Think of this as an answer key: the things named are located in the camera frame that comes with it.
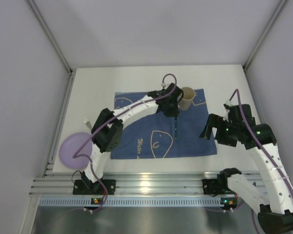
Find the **spoon with teal handle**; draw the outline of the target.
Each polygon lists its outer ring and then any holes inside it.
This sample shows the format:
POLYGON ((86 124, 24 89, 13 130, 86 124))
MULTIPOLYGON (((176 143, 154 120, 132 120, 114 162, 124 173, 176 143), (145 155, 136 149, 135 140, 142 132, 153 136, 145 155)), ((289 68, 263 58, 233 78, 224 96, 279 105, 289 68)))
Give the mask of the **spoon with teal handle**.
POLYGON ((177 117, 174 118, 174 140, 178 138, 178 119, 177 117))

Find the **beige paper cup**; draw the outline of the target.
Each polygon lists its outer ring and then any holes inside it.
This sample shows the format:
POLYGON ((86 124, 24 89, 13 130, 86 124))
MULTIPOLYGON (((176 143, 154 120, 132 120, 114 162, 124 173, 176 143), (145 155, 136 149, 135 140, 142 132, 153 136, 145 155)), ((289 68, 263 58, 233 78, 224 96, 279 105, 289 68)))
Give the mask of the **beige paper cup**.
POLYGON ((183 97, 179 102, 179 109, 186 111, 190 108, 193 99, 195 98, 195 91, 190 87, 183 87, 183 97))

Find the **blue fish placemat cloth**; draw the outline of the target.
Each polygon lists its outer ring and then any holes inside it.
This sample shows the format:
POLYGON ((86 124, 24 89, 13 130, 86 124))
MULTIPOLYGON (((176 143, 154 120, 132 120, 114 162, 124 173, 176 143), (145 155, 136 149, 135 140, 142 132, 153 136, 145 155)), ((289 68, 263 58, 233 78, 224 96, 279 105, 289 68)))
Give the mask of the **blue fish placemat cloth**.
POLYGON ((163 113, 142 118, 123 130, 120 145, 111 159, 155 159, 210 156, 217 153, 214 138, 201 139, 209 113, 204 90, 196 89, 190 108, 181 111, 178 138, 174 140, 174 118, 163 113))

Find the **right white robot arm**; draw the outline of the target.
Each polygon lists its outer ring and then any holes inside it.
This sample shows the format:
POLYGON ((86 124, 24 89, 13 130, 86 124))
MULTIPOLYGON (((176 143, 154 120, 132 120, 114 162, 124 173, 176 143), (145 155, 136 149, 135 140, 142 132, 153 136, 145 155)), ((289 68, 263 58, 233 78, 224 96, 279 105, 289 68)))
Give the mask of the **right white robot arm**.
POLYGON ((279 156, 276 138, 267 124, 256 124, 248 104, 224 105, 226 116, 210 114, 200 134, 210 139, 216 129, 217 143, 236 147, 240 142, 251 156, 266 188, 264 194, 237 168, 217 174, 216 185, 208 184, 205 194, 234 193, 247 203, 267 234, 293 231, 293 186, 279 156))

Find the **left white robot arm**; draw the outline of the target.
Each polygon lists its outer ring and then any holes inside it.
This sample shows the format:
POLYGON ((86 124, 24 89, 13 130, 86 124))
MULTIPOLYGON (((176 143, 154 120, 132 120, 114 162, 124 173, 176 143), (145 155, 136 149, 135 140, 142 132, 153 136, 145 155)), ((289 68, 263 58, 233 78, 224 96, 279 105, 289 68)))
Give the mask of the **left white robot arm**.
POLYGON ((148 92, 138 101, 123 108, 103 109, 91 130, 91 135, 77 150, 74 157, 89 159, 81 179, 90 190, 103 177, 104 157, 121 143, 123 130, 134 122, 159 112, 166 117, 177 118, 178 104, 184 97, 184 92, 176 84, 162 88, 159 91, 148 92))

